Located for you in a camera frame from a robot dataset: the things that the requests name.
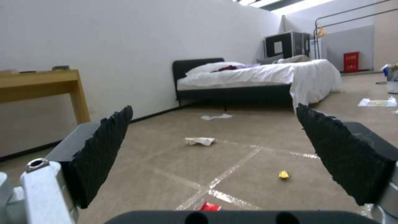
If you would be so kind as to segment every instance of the ceiling light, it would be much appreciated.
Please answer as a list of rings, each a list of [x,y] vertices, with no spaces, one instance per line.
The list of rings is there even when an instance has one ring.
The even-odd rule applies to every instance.
[[[272,11],[275,14],[278,15],[287,15],[293,12],[298,12],[307,8],[311,8],[317,5],[321,5],[327,2],[331,2],[333,0],[304,0],[292,5],[288,5],[286,7],[283,8],[279,8],[277,10]]]
[[[279,2],[279,1],[280,0],[260,0],[258,2],[250,4],[250,6],[253,6],[253,7],[256,7],[256,8],[261,8],[263,6],[267,6],[267,5],[270,5],[272,3]]]
[[[246,6],[246,5],[251,4],[251,3],[255,2],[255,1],[256,1],[256,0],[240,0],[239,3],[240,3],[241,5]]]

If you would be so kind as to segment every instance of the wooden desk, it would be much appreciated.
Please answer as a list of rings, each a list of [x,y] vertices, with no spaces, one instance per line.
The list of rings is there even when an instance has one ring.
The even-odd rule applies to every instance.
[[[70,93],[78,124],[89,122],[79,70],[0,75],[0,103]]]

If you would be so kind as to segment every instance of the trash on floor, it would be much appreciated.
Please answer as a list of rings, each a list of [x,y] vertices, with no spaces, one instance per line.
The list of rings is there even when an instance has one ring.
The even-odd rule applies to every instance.
[[[199,209],[199,211],[204,211],[204,212],[216,212],[221,210],[221,206],[216,205],[216,204],[211,204],[205,201],[203,203],[202,207]]]
[[[287,179],[287,178],[289,178],[289,174],[286,171],[281,171],[281,172],[279,172],[279,178]]]
[[[370,99],[362,99],[358,106],[382,106],[382,107],[395,107],[397,106],[397,99],[395,97],[390,96],[388,100],[370,100]]]
[[[216,141],[215,138],[185,138],[187,145],[201,144],[204,146],[210,146]]]
[[[221,116],[208,116],[208,115],[205,115],[205,116],[201,116],[200,118],[202,118],[203,120],[213,120],[213,119],[226,119],[226,118],[231,118],[231,117],[232,117],[232,115],[223,114]]]

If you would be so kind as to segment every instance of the red wrapper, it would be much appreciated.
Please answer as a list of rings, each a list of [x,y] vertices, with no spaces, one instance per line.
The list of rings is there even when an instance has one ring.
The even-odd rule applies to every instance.
[[[216,205],[216,204],[211,204],[208,202],[205,202],[202,207],[199,209],[199,211],[204,211],[204,212],[216,212],[221,209],[221,206]]]

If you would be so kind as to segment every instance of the table leg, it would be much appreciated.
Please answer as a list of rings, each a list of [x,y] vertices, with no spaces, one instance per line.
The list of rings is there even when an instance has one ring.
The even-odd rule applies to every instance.
[[[72,92],[70,92],[70,99],[72,101],[77,124],[79,125],[81,123],[89,122],[90,115],[88,113],[86,98],[84,97],[83,86],[80,81],[79,73],[78,80],[74,82]]]

